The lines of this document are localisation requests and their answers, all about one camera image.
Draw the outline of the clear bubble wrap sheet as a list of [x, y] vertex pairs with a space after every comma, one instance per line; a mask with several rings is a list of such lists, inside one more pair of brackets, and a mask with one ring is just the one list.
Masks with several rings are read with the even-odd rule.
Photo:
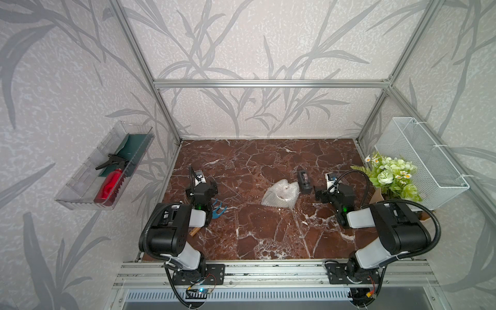
[[264, 194], [261, 204], [268, 207], [294, 208], [300, 189], [298, 182], [289, 183], [282, 179], [272, 185]]

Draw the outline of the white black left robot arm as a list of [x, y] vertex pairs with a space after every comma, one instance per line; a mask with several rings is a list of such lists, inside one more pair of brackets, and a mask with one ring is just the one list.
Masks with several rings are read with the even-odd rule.
[[164, 262], [167, 271], [191, 284], [207, 278], [204, 254], [187, 239], [190, 228], [208, 227], [216, 209], [213, 198], [217, 182], [207, 179], [199, 170], [189, 167], [190, 187], [185, 190], [187, 202], [157, 204], [139, 238], [139, 249], [149, 257]]

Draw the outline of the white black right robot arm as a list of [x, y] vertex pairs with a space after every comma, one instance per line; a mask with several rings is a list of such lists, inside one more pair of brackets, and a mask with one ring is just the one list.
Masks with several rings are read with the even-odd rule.
[[373, 227], [377, 238], [355, 251], [346, 263], [334, 260], [324, 267], [331, 284], [378, 284], [386, 267], [404, 258], [430, 252], [440, 241], [441, 226], [432, 211], [403, 199], [382, 200], [355, 208], [355, 192], [335, 173], [325, 174], [326, 188], [315, 189], [316, 200], [331, 204], [345, 229]]

